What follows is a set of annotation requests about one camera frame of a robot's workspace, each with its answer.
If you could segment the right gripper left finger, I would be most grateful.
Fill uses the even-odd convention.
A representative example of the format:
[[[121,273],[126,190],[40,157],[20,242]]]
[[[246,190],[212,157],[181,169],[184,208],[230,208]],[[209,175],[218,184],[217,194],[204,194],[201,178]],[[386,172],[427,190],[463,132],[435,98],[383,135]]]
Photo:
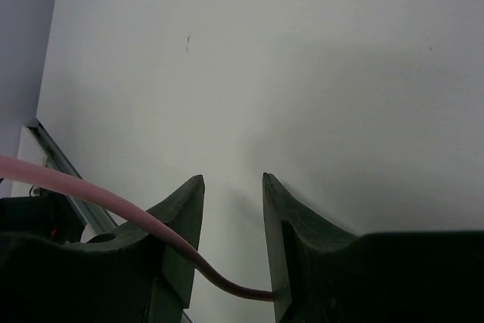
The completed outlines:
[[[3,322],[179,322],[194,267],[127,222],[83,243],[61,194],[1,201]]]

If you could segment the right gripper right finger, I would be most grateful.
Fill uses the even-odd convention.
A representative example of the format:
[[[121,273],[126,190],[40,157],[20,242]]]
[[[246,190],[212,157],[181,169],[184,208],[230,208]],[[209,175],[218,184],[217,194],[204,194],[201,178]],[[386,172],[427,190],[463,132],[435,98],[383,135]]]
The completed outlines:
[[[481,322],[480,231],[358,236],[262,178],[278,322]]]

